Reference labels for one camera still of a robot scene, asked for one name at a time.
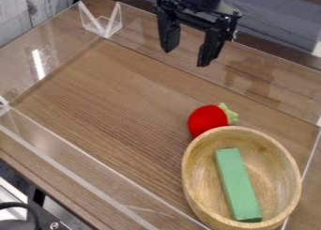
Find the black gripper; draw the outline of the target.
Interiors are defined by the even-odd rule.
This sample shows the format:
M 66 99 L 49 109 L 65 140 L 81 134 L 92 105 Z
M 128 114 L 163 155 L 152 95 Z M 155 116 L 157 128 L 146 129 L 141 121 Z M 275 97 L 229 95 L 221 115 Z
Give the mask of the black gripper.
M 215 27 L 205 31 L 204 42 L 197 53 L 196 66 L 205 67 L 221 50 L 224 44 L 221 31 L 225 34 L 225 40 L 235 39 L 236 23 L 241 18 L 240 11 L 227 5 L 223 0 L 156 0 L 156 6 L 159 7 L 156 11 L 159 42 L 165 53 L 179 45 L 180 25 L 176 19 L 200 30 Z

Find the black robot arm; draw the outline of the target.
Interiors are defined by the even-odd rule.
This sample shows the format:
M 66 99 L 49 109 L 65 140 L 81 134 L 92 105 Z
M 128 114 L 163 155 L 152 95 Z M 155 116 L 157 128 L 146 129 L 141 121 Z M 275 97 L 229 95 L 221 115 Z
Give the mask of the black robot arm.
M 240 11 L 223 0 L 156 0 L 153 11 L 159 43 L 165 53 L 179 46 L 181 24 L 204 33 L 196 66 L 205 67 L 220 54 L 224 42 L 235 39 Z

